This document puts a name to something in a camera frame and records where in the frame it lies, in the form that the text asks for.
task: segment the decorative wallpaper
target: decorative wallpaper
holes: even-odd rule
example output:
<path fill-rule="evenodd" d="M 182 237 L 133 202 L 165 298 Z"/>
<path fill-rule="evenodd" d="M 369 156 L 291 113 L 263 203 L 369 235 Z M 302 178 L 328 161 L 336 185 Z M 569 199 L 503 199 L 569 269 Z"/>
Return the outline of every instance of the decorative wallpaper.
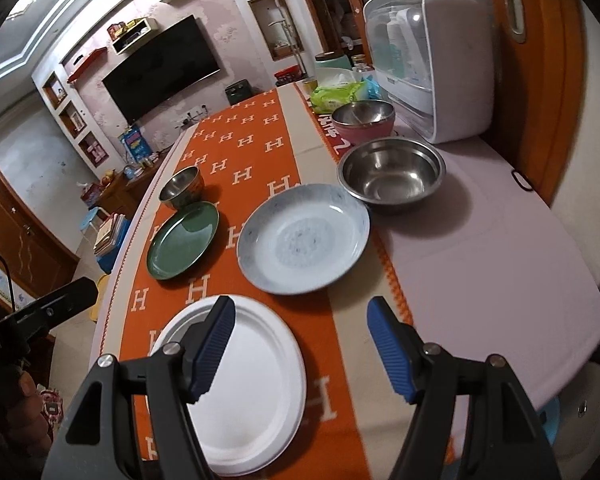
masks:
<path fill-rule="evenodd" d="M 75 89 L 121 155 L 124 155 L 124 149 L 118 136 L 126 129 L 126 120 L 102 79 L 124 61 L 126 55 L 114 53 L 107 27 L 111 23 L 150 16 L 161 30 L 165 30 L 191 14 L 198 20 L 221 70 L 185 88 L 139 121 L 142 134 L 154 150 L 173 144 L 180 134 L 180 121 L 194 106 L 206 105 L 209 114 L 227 108 L 229 103 L 224 89 L 232 83 L 248 79 L 254 90 L 261 91 L 272 86 L 234 0 L 173 0 L 170 4 L 160 3 L 160 0 L 125 0 L 92 30 L 90 36 L 84 38 L 64 64 L 67 73 L 72 73 L 74 60 L 80 54 L 86 56 L 95 48 L 108 48 L 107 53 L 98 58 L 75 83 Z"/>

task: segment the white appliance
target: white appliance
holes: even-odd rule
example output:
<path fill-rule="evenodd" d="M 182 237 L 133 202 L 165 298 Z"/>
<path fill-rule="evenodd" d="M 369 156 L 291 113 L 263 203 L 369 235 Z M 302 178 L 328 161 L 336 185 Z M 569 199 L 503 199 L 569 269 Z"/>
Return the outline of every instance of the white appliance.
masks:
<path fill-rule="evenodd" d="M 493 47 L 475 0 L 369 0 L 366 37 L 396 113 L 433 144 L 483 133 L 493 110 Z"/>

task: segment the television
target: television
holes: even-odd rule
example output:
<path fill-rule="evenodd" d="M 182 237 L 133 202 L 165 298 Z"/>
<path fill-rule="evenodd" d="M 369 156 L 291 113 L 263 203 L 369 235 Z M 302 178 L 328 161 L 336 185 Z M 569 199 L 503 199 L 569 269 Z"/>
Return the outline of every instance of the television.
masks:
<path fill-rule="evenodd" d="M 131 124 L 219 70 L 196 19 L 188 16 L 141 46 L 102 82 Z"/>

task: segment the wooden door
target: wooden door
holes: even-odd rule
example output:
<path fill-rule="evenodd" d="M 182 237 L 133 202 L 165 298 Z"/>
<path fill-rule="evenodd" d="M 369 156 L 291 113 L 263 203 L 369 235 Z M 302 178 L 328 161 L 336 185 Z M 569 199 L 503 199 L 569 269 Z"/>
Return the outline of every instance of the wooden door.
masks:
<path fill-rule="evenodd" d="M 78 263 L 78 257 L 40 223 L 1 173 L 0 255 L 12 279 L 37 298 L 69 283 Z"/>

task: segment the door handle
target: door handle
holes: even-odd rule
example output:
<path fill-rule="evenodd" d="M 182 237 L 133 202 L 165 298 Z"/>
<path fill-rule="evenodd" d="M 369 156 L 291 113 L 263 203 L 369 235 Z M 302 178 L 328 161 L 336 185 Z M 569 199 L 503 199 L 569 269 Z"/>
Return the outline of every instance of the door handle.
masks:
<path fill-rule="evenodd" d="M 509 31 L 511 36 L 518 43 L 525 43 L 525 7 L 522 0 L 504 0 L 509 19 Z"/>

